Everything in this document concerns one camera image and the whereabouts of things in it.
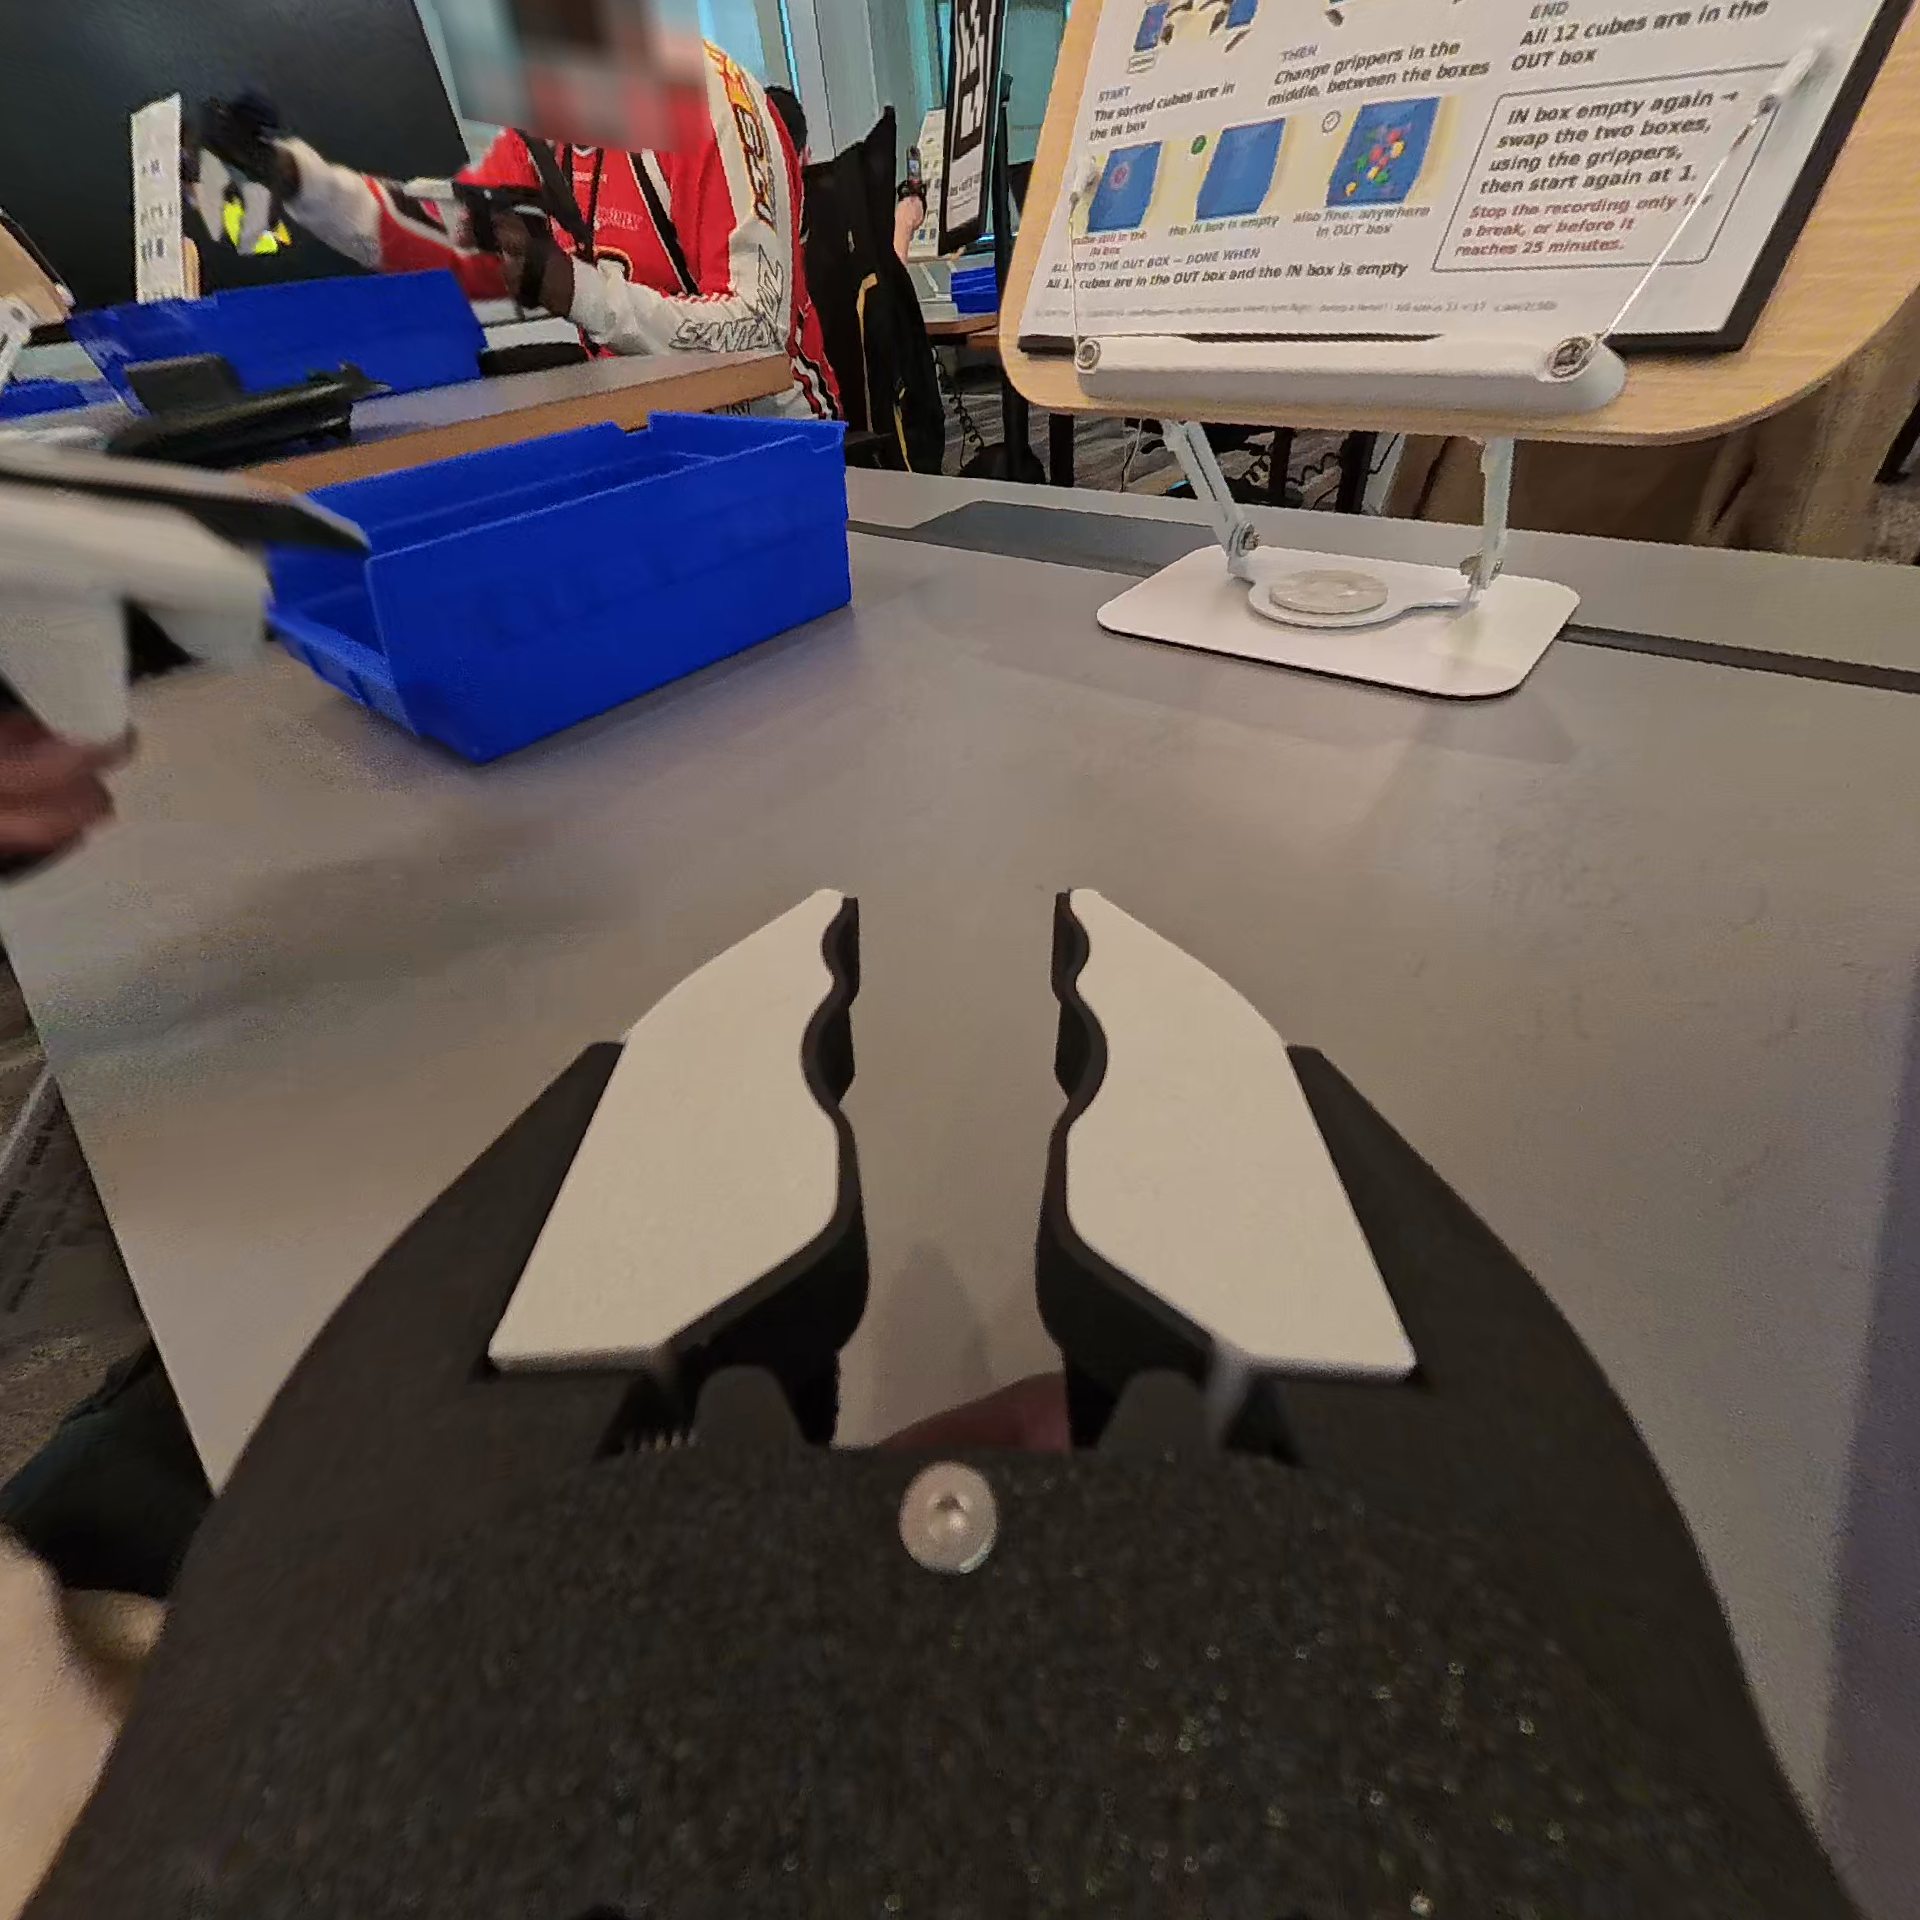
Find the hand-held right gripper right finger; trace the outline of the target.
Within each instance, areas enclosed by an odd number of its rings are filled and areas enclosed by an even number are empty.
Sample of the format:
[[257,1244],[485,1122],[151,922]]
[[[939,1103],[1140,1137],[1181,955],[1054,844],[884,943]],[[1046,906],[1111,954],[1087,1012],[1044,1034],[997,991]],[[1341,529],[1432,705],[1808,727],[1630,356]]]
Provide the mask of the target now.
[[1278,1447],[1285,1383],[1401,1388],[1417,1351],[1279,1031],[1089,888],[1056,896],[1035,1290],[1094,1447],[1167,1377],[1220,1443]]

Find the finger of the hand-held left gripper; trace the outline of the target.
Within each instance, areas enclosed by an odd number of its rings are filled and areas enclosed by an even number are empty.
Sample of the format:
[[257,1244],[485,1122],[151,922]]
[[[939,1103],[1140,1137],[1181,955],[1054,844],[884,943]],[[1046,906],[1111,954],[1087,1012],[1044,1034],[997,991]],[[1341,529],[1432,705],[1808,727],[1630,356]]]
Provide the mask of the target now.
[[5,691],[54,736],[131,729],[128,617],[191,661],[245,667],[268,641],[269,547],[363,555],[342,515],[229,471],[87,448],[1,451]]

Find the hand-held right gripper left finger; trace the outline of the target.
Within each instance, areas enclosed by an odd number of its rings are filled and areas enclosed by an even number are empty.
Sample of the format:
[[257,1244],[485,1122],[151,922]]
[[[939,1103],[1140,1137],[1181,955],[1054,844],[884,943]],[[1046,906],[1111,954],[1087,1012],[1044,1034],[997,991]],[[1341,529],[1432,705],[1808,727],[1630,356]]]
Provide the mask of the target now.
[[829,888],[688,973],[619,1042],[487,1345],[502,1377],[629,1377],[646,1424],[759,1370],[835,1441],[870,1257],[845,1116],[857,901]]

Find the blue plastic bin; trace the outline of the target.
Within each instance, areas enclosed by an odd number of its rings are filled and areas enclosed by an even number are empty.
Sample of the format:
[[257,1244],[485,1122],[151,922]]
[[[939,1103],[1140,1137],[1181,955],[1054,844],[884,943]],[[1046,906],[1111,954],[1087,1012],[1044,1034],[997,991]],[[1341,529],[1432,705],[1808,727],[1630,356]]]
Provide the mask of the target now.
[[843,444],[653,413],[321,487],[368,547],[271,547],[271,626],[397,732],[499,761],[843,608]]
[[133,399],[131,371],[212,355],[243,394],[291,389],[337,365],[392,394],[480,375],[488,347],[448,273],[277,282],[148,305],[80,311],[65,325],[111,389]]

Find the person's left hand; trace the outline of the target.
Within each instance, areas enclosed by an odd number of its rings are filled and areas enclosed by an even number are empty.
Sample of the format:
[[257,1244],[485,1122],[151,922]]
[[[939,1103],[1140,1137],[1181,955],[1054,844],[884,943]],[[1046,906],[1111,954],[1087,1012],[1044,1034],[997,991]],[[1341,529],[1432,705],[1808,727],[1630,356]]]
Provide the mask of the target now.
[[24,881],[83,849],[113,821],[111,777],[137,749],[77,744],[27,712],[1,713],[1,883]]

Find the white printed card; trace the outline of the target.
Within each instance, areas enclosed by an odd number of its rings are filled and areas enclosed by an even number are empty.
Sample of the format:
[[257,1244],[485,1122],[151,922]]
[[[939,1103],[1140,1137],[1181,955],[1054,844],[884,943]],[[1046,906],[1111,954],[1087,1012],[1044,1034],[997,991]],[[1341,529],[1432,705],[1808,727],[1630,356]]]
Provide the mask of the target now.
[[163,95],[128,117],[133,287],[137,305],[188,299],[183,98]]

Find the brown wooden desk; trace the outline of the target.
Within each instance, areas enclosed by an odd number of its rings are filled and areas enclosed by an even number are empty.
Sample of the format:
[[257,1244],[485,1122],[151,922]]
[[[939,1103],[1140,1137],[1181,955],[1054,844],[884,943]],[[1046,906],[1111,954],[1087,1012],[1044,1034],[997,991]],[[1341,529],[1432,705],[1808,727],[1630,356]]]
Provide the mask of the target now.
[[593,423],[633,431],[651,413],[723,411],[780,395],[787,375],[782,352],[660,352],[380,394],[352,408],[347,439],[251,455],[233,480],[309,495]]

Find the black jacket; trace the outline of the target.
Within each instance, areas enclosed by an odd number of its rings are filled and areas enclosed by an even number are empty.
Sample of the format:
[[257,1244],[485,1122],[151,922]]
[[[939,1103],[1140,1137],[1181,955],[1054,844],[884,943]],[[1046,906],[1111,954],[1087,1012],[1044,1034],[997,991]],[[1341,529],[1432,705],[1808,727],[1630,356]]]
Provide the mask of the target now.
[[848,428],[848,465],[939,473],[939,363],[896,253],[893,107],[855,144],[801,171],[807,290]]

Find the instruction sheet on stand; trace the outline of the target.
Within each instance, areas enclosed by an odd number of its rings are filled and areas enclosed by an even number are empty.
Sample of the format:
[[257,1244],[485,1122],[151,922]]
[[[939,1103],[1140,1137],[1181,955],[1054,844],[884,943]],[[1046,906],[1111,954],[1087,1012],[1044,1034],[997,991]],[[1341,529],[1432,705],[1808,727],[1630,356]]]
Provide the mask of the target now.
[[[1627,352],[1606,333],[1198,338],[1080,333],[1020,345],[1020,320],[1104,5],[1073,5],[1027,187],[999,355],[1049,411],[1161,420],[1213,544],[1096,613],[1104,634],[1447,701],[1517,691],[1576,610],[1576,591],[1507,564],[1521,441],[1667,445],[1763,420],[1815,394],[1915,295],[1915,5],[1741,347]],[[1358,560],[1264,544],[1222,480],[1205,426],[1279,426],[1479,445],[1479,533],[1465,560]]]

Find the black and white marker sign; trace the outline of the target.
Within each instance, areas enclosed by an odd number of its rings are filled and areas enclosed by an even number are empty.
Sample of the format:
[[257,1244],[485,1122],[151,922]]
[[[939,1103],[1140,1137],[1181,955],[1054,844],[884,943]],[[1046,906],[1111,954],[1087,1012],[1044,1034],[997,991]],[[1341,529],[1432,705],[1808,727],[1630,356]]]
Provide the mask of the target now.
[[942,256],[972,250],[989,227],[1006,12],[1006,2],[948,2],[936,239]]

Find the printed instruction sheet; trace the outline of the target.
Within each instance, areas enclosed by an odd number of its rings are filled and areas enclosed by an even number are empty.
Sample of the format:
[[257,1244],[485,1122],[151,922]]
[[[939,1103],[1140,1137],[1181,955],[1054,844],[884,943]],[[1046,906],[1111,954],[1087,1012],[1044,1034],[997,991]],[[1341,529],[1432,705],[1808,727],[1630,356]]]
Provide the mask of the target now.
[[1741,347],[1909,5],[1104,5],[1020,345]]

